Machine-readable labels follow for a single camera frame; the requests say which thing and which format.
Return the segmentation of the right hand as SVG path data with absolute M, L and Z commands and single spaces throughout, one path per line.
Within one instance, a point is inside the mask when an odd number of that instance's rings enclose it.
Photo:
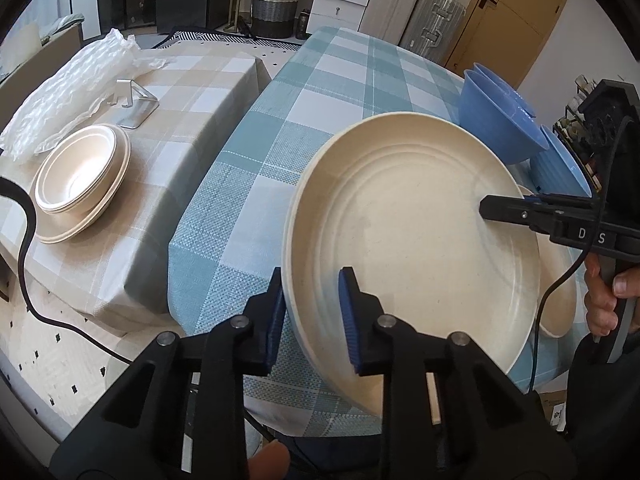
M 585 267 L 587 325 L 593 336 L 608 336 L 618 325 L 618 316 L 614 312 L 617 300 L 639 298 L 640 270 L 633 268 L 618 274 L 612 285 L 608 285 L 601 276 L 597 255 L 589 254 L 585 260 Z

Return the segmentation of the left hand thumb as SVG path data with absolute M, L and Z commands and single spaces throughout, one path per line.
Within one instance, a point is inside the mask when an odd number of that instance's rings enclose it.
M 247 462 L 250 480 L 282 480 L 291 465 L 288 448 L 278 440 L 264 446 Z

